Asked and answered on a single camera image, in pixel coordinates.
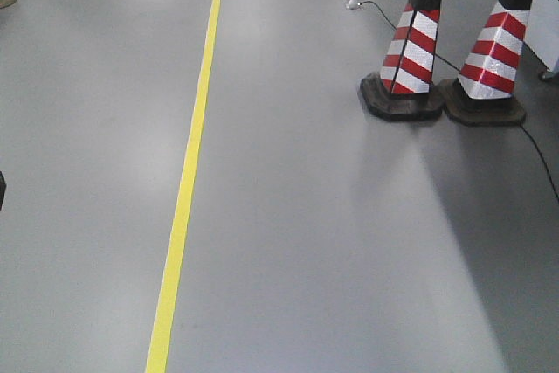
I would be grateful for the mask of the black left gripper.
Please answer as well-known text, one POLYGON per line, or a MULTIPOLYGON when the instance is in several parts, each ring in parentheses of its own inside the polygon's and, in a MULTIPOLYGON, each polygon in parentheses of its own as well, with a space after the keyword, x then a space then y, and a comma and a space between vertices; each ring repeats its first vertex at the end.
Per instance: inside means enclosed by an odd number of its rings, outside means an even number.
POLYGON ((0 172, 0 210, 2 210, 3 208, 5 192, 6 192, 6 181, 4 179, 3 172, 1 171, 0 172))

